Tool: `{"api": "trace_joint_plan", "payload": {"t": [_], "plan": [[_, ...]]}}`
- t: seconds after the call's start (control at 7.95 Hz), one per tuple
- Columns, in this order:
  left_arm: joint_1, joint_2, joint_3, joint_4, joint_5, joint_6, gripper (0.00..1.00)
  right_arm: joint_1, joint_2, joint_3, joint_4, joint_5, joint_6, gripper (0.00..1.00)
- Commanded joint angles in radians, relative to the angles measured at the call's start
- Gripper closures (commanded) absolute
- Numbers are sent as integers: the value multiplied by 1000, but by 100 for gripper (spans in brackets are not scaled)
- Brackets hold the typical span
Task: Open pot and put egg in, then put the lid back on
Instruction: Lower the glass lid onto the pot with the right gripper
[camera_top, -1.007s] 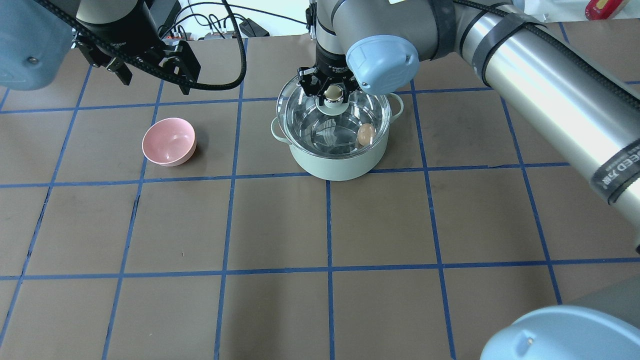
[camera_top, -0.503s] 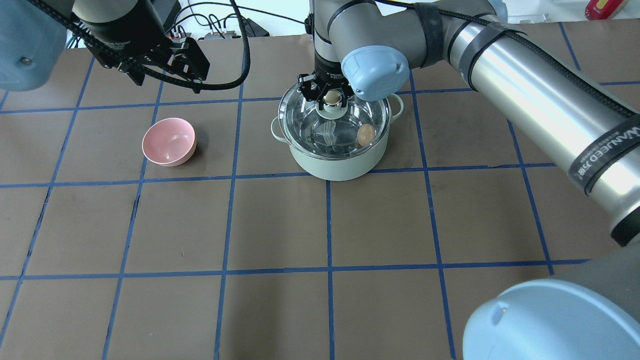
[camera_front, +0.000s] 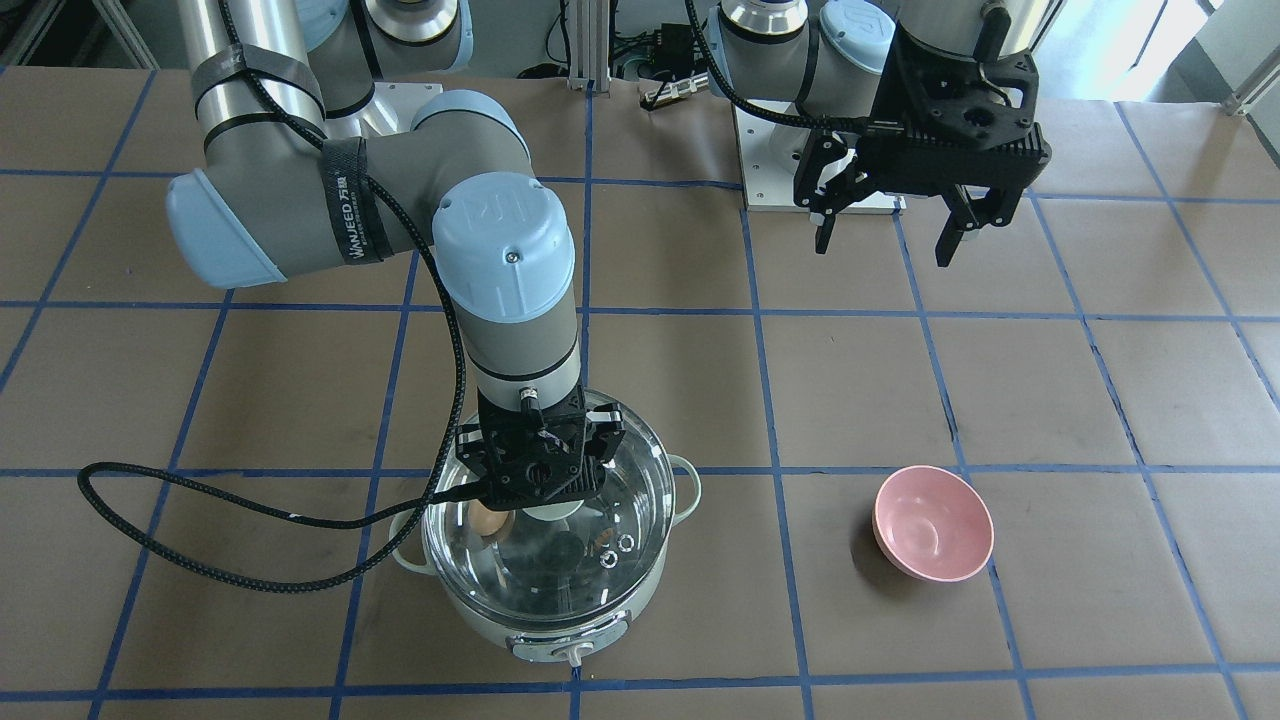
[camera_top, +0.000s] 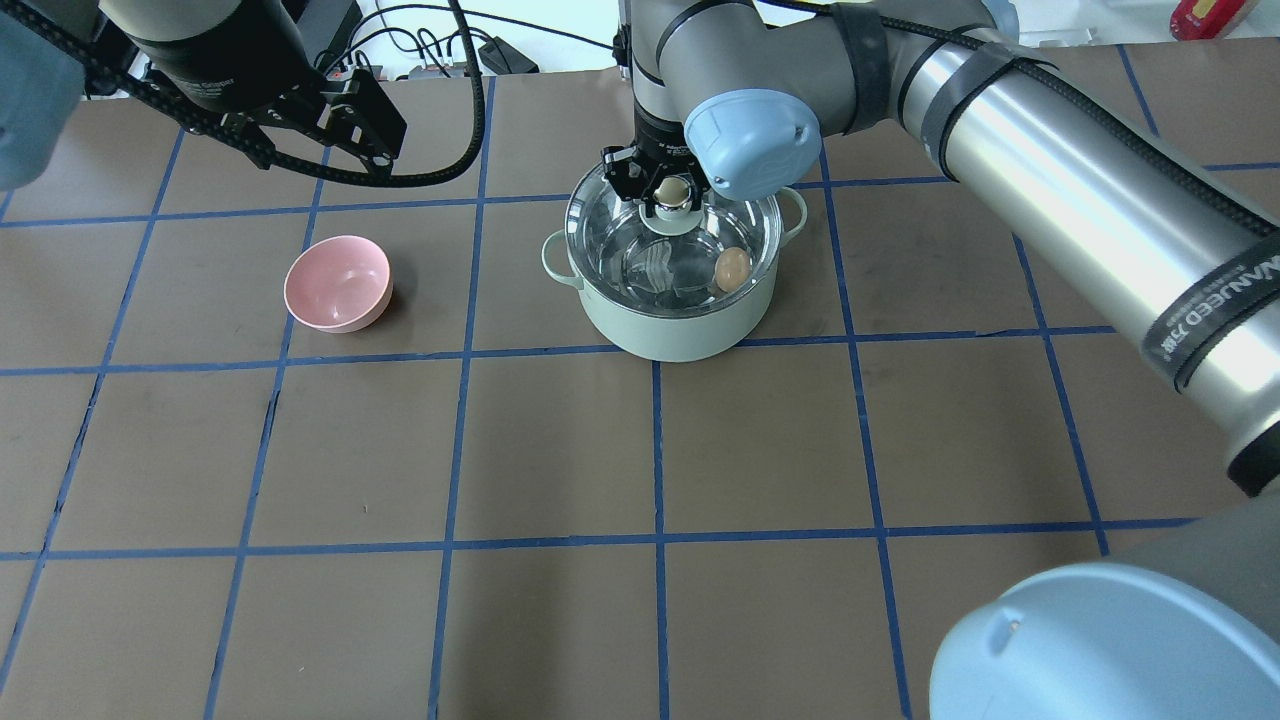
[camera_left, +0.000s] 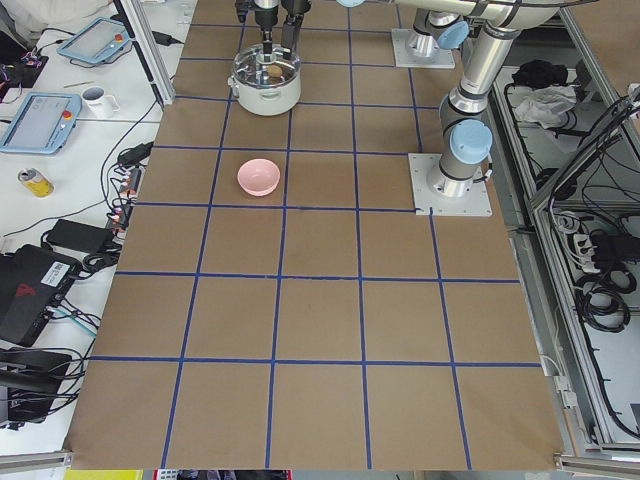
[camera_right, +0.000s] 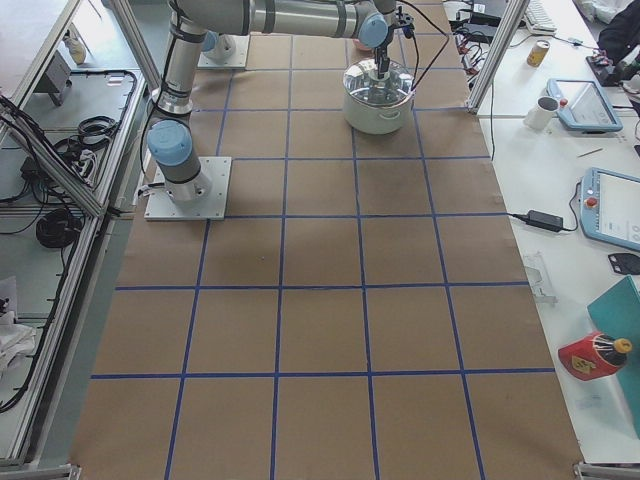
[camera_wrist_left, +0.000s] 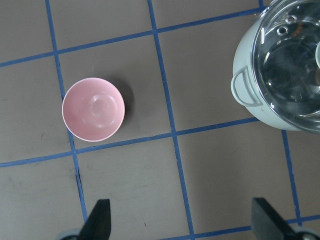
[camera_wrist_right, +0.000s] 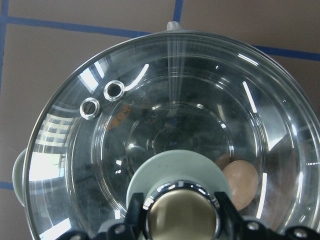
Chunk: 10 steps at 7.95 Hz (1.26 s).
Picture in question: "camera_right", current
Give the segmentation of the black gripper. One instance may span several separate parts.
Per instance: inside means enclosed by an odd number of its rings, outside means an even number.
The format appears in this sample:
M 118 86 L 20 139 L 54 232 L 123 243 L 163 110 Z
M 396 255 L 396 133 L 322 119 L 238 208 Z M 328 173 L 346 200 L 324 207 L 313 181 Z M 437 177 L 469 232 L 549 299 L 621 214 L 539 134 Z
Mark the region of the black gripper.
M 375 48 L 374 58 L 376 70 L 379 70 L 379 78 L 384 79 L 389 71 L 390 60 L 388 58 L 388 47 L 392 43 L 393 32 L 388 32 L 386 38 Z

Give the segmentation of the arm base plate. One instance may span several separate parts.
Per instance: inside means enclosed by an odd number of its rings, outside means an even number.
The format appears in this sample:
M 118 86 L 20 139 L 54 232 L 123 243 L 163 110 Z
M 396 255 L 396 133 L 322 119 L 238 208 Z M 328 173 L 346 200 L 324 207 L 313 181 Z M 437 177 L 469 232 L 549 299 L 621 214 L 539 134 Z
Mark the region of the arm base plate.
M 200 53 L 198 68 L 199 69 L 241 69 L 244 70 L 247 64 L 247 57 L 249 51 L 249 36 L 235 36 L 236 42 L 236 52 L 235 54 L 227 61 L 222 64 L 214 63 L 213 61 L 207 59 L 202 53 Z
M 231 157 L 199 158 L 201 173 L 182 185 L 167 183 L 156 171 L 154 182 L 159 187 L 148 190 L 144 218 L 148 221 L 223 220 L 232 166 Z

